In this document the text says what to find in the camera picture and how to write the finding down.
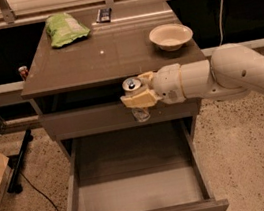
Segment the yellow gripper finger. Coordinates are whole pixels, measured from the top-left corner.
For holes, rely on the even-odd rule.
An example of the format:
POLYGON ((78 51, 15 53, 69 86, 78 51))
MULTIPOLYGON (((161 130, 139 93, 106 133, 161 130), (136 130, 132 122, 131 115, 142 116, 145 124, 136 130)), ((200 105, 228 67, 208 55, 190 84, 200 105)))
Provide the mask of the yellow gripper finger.
POLYGON ((121 96, 121 101, 128 108, 150 108, 161 100, 155 91, 146 89, 141 93, 121 96))
POLYGON ((138 75, 137 78, 141 80, 143 85, 152 86, 154 74, 155 72, 148 71, 146 73, 142 73, 141 75, 138 75))

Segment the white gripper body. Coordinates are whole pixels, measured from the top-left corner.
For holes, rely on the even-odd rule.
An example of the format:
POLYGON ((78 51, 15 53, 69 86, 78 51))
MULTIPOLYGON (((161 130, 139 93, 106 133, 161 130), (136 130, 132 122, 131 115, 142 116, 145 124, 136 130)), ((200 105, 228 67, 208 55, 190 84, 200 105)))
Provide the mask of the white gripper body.
POLYGON ((152 84, 154 91, 165 104, 178 104, 186 100, 179 64, 163 66, 154 74, 152 84))

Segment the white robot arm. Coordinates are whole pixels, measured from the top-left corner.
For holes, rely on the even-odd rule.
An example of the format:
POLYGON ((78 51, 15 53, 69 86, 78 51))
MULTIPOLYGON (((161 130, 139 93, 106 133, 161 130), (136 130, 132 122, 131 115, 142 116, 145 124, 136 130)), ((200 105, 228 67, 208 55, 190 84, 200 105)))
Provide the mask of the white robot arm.
POLYGON ((264 95, 264 56, 238 43, 224 44, 209 60, 163 66, 157 72, 129 77, 121 101, 137 114, 158 102, 169 105, 189 98, 215 101, 264 95))

